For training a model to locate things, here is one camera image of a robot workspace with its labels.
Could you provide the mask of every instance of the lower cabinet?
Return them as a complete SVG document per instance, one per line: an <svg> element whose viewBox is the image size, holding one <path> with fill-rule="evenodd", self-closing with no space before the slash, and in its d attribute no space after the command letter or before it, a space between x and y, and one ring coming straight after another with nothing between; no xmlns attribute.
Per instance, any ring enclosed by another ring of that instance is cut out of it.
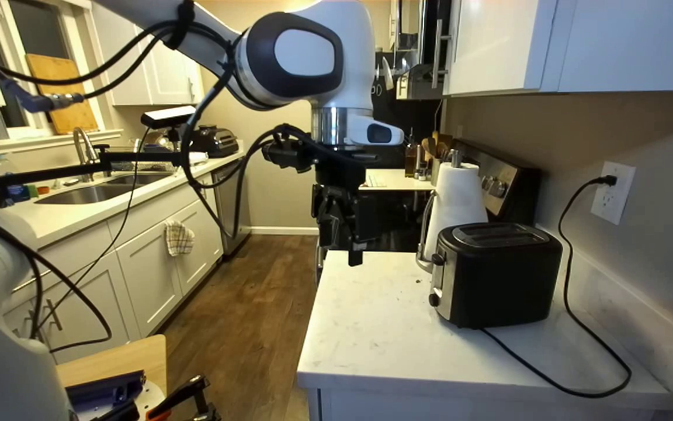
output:
<svg viewBox="0 0 673 421"><path fill-rule="evenodd" d="M118 286L121 286L121 269L116 255L106 255L78 286L85 297L90 297L96 310L103 313L106 324L113 331L109 341L106 329L95 317L95 311L76 296L69 294L55 274L42 277L44 291L42 306L40 306L40 331L37 337L53 350L71 346L55 353L57 364L65 364L72 359L82 359L103 350L113 350L127 344L128 340L139 340L137 329L127 325L127 296ZM29 337L34 331L34 297L36 286L29 284L20 289L12 297L12 306L6 313L8 325L20 337Z"/></svg>
<svg viewBox="0 0 673 421"><path fill-rule="evenodd" d="M118 249L141 336L158 331L220 261L222 242L201 205L173 214Z"/></svg>

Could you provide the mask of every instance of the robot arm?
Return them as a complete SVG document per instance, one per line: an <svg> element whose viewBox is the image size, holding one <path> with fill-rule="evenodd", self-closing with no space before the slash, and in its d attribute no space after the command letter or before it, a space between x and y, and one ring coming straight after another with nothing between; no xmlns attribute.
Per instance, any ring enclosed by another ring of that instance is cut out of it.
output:
<svg viewBox="0 0 673 421"><path fill-rule="evenodd" d="M178 16L169 0L98 0L116 14L150 28ZM361 0L321 0L304 9L277 13L236 33L201 6L194 21L231 46L231 55L187 33L178 53L224 75L227 90L254 110L272 110L292 101L311 101L311 137L321 145L401 145L404 133L373 119L374 33Z"/></svg>

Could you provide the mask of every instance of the bottle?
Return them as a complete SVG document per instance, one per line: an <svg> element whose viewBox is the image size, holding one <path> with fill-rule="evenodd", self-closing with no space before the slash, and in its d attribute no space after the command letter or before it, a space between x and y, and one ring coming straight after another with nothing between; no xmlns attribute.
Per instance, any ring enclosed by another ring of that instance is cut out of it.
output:
<svg viewBox="0 0 673 421"><path fill-rule="evenodd" d="M8 177L8 174L16 174L12 158L0 154L0 177ZM29 189L23 186L8 186L6 207L14 205L14 202L26 202L26 199L29 199Z"/></svg>
<svg viewBox="0 0 673 421"><path fill-rule="evenodd" d="M404 147L404 179L414 179L419 147L422 145L414 138L414 130L410 130L408 147Z"/></svg>

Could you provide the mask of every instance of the window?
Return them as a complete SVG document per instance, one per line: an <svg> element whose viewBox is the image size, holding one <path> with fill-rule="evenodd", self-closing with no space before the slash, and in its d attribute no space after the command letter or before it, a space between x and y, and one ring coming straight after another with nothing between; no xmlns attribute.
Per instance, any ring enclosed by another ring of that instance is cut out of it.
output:
<svg viewBox="0 0 673 421"><path fill-rule="evenodd" d="M0 64L32 75L26 55L44 55L72 60L78 70L88 74L88 55L78 28L82 14L79 7L65 6L64 0L0 0ZM26 83L21 83L21 88L34 94L37 91ZM48 115L32 115L21 110L14 99L6 96L6 101L0 124L10 138L53 137Z"/></svg>

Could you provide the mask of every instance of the electrical outlet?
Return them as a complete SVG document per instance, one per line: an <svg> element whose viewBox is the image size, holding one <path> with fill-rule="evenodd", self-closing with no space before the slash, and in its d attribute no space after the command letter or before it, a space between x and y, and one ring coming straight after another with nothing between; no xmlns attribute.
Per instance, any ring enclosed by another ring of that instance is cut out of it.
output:
<svg viewBox="0 0 673 421"><path fill-rule="evenodd" d="M637 166L605 161L602 177L615 177L617 186L602 186L596 189L591 214L619 225L626 196L632 195Z"/></svg>

